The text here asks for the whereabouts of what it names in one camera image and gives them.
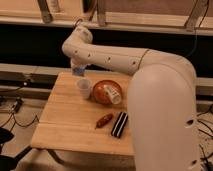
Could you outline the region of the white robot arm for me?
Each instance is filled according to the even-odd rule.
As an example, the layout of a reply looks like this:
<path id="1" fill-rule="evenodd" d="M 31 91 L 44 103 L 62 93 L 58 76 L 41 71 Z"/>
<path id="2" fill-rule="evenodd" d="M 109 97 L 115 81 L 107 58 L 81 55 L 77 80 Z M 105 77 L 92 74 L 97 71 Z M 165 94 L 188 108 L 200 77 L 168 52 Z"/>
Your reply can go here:
<path id="1" fill-rule="evenodd" d="M 152 50 L 94 45 L 74 29 L 62 51 L 78 65 L 131 76 L 127 113 L 136 171 L 201 171 L 196 118 L 196 72 L 184 57 Z"/>

